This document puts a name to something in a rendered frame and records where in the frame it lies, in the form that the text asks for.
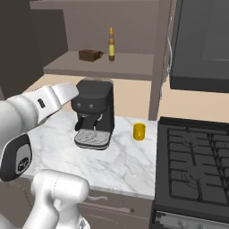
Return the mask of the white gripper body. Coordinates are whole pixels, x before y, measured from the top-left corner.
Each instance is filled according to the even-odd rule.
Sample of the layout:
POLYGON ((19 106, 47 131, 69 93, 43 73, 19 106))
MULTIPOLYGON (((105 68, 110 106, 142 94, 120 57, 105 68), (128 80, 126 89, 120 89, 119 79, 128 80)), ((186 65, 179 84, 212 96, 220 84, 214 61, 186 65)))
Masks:
POLYGON ((52 87, 61 106, 65 106, 68 102, 79 95, 79 91, 71 82, 57 84, 52 87))

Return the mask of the yellow cup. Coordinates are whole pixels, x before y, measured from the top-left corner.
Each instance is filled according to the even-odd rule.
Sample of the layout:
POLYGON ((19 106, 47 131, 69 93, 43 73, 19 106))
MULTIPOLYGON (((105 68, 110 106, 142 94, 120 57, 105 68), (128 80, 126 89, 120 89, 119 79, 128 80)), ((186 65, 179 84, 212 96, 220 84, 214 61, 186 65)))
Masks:
POLYGON ((145 139, 146 125, 144 123, 135 123, 133 125, 133 138, 135 140, 145 139))

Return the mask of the black microwave oven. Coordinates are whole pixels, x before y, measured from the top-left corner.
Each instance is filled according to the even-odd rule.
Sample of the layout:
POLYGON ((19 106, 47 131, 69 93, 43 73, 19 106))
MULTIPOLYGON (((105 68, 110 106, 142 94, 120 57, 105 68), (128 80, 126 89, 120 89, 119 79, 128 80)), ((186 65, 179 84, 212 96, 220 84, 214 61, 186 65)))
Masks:
POLYGON ((170 88, 229 93, 229 0, 177 0, 170 88))

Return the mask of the amber honey bottle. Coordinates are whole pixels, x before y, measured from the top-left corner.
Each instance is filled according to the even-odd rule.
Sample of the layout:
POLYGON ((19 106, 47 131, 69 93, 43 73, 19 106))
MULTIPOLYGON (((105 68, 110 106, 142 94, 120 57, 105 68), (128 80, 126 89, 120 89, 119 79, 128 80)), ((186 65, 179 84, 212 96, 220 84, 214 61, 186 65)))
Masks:
POLYGON ((115 39, 113 27, 109 28, 108 58, 110 62, 115 60, 115 39))

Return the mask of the black stove hob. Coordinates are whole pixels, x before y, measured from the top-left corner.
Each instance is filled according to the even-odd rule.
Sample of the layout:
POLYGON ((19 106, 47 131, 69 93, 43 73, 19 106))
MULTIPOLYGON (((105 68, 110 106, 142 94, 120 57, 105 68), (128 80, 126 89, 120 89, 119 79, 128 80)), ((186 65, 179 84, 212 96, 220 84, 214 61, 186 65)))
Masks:
POLYGON ((160 118, 149 229, 229 229, 229 123, 160 118))

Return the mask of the dark brown cabinet door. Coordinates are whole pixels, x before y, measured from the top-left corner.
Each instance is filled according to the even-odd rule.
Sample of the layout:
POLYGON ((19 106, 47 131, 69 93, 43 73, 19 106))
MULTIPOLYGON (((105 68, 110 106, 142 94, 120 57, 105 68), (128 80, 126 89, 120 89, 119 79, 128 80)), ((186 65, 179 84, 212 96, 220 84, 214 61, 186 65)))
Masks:
POLYGON ((63 11, 0 0, 0 100, 22 93, 67 51, 63 11))

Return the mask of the brown drawer front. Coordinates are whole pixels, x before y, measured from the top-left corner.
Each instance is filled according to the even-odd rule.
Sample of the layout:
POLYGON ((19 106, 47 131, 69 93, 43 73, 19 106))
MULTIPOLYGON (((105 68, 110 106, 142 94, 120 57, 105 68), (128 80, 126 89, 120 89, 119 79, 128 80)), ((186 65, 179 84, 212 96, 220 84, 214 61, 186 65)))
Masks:
POLYGON ((90 197, 106 197, 106 199, 86 199, 84 202, 134 209, 134 213, 123 213, 80 204, 80 212, 88 220, 91 229, 148 229, 152 207, 151 199, 94 190, 91 190, 89 195, 90 197))

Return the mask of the black coffee machine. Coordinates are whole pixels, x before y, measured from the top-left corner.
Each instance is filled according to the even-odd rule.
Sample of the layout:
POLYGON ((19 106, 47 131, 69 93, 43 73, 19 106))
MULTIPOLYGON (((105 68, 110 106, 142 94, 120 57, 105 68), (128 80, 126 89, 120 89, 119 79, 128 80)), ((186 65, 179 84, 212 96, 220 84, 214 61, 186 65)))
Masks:
POLYGON ((80 148, 104 150, 115 128, 113 83, 83 79, 76 88, 79 95, 71 101, 78 117, 74 142, 80 148))

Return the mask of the brown bar box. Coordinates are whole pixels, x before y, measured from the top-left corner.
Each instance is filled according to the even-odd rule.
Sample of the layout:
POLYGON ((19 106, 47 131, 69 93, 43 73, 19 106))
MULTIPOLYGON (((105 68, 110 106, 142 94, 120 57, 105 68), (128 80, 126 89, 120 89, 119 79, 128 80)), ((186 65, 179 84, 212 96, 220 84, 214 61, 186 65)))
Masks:
POLYGON ((79 51, 79 59, 86 62, 95 62, 103 55, 103 52, 97 50, 83 49, 79 51))

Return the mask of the brown open wall cabinet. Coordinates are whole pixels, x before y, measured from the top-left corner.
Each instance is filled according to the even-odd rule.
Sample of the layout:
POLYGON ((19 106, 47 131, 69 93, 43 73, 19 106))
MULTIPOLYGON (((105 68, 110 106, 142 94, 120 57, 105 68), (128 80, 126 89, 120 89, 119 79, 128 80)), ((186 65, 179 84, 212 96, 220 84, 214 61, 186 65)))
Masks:
POLYGON ((44 67, 42 81, 77 83, 84 77, 114 83, 114 114, 155 121, 169 52, 166 35, 176 0, 38 0, 32 9, 64 12, 68 51, 44 67), (114 61, 108 58, 114 30, 114 61), (97 50, 95 62, 79 51, 97 50))

